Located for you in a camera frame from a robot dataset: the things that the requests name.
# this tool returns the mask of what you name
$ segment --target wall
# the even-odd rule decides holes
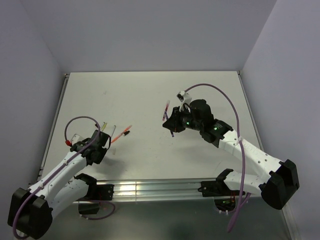
[[[319,239],[320,1],[278,0],[244,68],[265,149],[297,164],[290,201],[303,239]]]
[[[11,196],[37,176],[63,75],[18,0],[0,1],[0,234]]]
[[[65,72],[240,70],[276,0],[21,0]]]

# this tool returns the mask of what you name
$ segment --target orange marker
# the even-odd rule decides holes
[[[132,125],[128,126],[122,133],[120,133],[118,136],[116,136],[111,143],[113,144],[115,141],[117,141],[126,131],[129,131],[129,129],[132,127]]]

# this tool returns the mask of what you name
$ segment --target gray floor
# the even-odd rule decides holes
[[[289,240],[282,211],[252,198],[231,233],[230,217],[214,210],[213,200],[125,202],[104,220],[79,218],[73,204],[41,240]]]

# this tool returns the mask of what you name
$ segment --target white table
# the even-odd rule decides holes
[[[88,72],[71,73],[56,119],[43,169],[46,175],[67,154],[64,140],[67,122],[77,116],[91,116],[107,122],[105,132],[116,125],[117,136],[132,125],[130,134],[111,145],[101,164],[82,172],[98,180],[158,180],[215,178],[224,169],[241,172],[241,162],[223,150],[205,142],[197,131],[186,129],[172,137],[162,127],[167,100],[168,110],[178,106],[180,90],[198,83],[210,83],[222,89],[234,103],[240,119],[240,133],[259,146],[257,135],[236,71],[171,72]],[[189,91],[193,100],[205,99],[215,118],[236,127],[229,102],[208,86]],[[88,119],[74,121],[68,137],[90,137],[95,130]]]

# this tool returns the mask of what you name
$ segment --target robotic arm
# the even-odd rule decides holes
[[[14,192],[8,216],[10,226],[14,226],[14,219],[22,204],[39,188],[41,190],[36,192],[23,207],[15,226],[16,229],[34,239],[42,237],[53,219],[73,202],[81,198],[94,198],[97,180],[83,173],[75,177],[74,175],[87,165],[100,164],[103,160],[109,149],[104,146],[109,142],[110,147],[111,137],[102,131],[97,136],[98,133],[99,131],[96,130],[91,138],[72,145],[65,158],[42,180],[27,190],[19,188]]]
[[[214,118],[211,108],[204,99],[192,101],[185,91],[177,95],[181,105],[174,107],[170,118],[163,127],[180,133],[185,129],[199,131],[202,138],[219,149],[242,160],[239,140],[242,141],[246,163],[256,175],[246,174],[244,191],[261,195],[263,200],[274,209],[282,209],[299,188],[296,165],[289,159],[285,162],[272,157],[242,137],[227,123]],[[224,170],[217,178],[211,191],[236,191],[240,189],[241,173],[233,169]]]

